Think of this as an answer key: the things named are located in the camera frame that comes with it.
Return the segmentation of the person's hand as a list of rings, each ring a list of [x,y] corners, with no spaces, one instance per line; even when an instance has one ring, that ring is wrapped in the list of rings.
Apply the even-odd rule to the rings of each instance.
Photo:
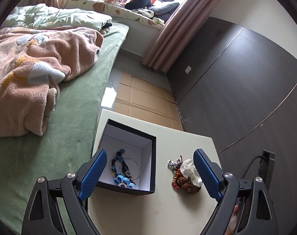
[[[235,205],[231,219],[229,221],[229,225],[226,228],[225,235],[233,235],[236,224],[238,222],[238,216],[237,216],[238,210],[239,210],[239,206]]]

